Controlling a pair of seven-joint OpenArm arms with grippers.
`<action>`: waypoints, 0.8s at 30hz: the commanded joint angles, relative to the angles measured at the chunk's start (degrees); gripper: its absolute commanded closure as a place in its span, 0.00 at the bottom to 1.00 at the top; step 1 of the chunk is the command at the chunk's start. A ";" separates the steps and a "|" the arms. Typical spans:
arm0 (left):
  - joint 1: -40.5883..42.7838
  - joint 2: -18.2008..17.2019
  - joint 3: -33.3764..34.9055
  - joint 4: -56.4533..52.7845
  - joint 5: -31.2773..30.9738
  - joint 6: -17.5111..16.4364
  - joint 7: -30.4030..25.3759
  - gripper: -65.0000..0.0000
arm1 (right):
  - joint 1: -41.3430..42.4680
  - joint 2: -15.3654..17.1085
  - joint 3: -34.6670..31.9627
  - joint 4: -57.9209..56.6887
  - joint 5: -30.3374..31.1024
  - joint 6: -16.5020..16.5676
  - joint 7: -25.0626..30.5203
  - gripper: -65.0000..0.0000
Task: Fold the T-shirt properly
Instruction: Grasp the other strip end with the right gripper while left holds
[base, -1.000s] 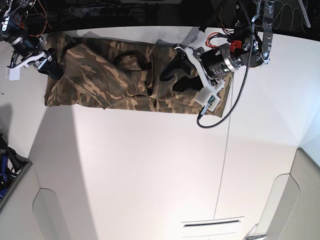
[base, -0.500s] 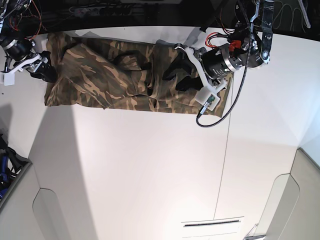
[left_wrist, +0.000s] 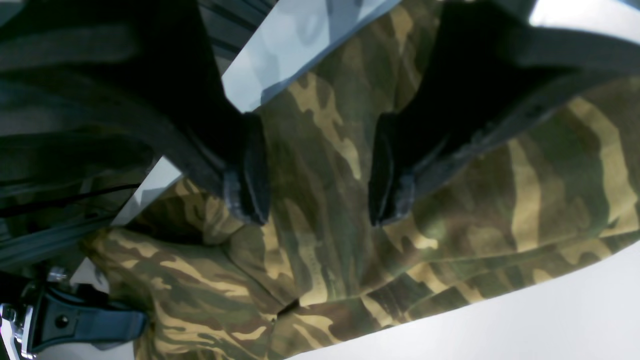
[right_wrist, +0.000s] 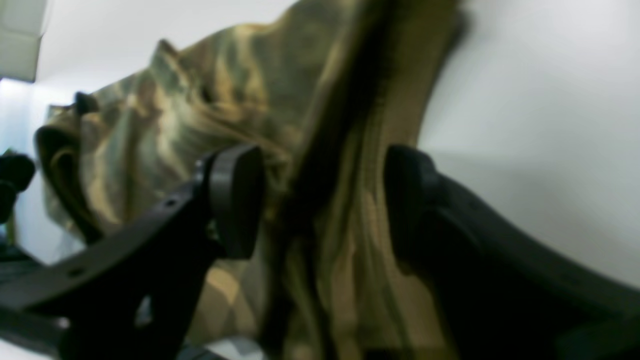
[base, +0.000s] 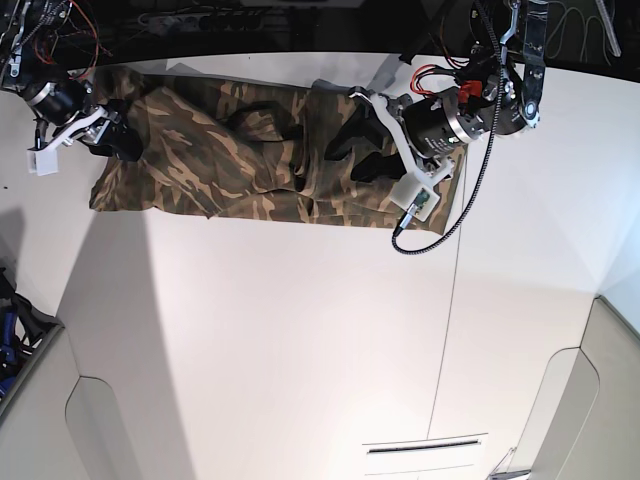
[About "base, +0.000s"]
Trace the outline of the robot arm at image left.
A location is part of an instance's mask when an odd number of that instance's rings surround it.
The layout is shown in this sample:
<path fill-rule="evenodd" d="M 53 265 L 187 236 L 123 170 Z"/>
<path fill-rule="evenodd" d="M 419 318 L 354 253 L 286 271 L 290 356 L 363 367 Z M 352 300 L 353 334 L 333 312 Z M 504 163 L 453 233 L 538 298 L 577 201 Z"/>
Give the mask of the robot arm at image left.
<path fill-rule="evenodd" d="M 74 27 L 79 15 L 94 41 L 89 65 L 78 73 L 57 63 L 59 32 Z M 142 140 L 127 121 L 120 100 L 94 99 L 90 75 L 101 51 L 98 29 L 76 1 L 1 3 L 1 90 L 20 97 L 34 114 L 34 145 L 29 170 L 39 176 L 58 171 L 58 148 L 79 143 L 91 154 L 136 162 Z"/>

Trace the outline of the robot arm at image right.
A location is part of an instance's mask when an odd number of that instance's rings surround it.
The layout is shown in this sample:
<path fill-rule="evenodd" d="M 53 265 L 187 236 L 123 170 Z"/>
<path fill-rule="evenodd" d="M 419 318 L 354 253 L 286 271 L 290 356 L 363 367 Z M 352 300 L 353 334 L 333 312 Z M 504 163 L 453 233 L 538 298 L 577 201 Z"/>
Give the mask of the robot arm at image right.
<path fill-rule="evenodd" d="M 400 57 L 410 63 L 432 41 L 440 48 L 445 65 L 416 69 L 409 93 L 388 99 L 382 113 L 373 107 L 375 91 L 349 90 L 357 108 L 328 143 L 324 158 L 340 161 L 356 145 L 370 144 L 374 151 L 353 168 L 353 180 L 398 180 L 412 167 L 433 177 L 459 146 L 485 133 L 508 136 L 537 125 L 545 76 L 548 2 L 472 2 L 468 23 L 473 41 L 465 60 L 454 59 L 444 40 L 453 7 L 443 2 L 425 32 Z M 399 154 L 383 156 L 383 144 L 391 136 L 390 128 L 382 123 L 383 113 L 400 129 L 394 143 L 407 142 L 406 159 Z"/>

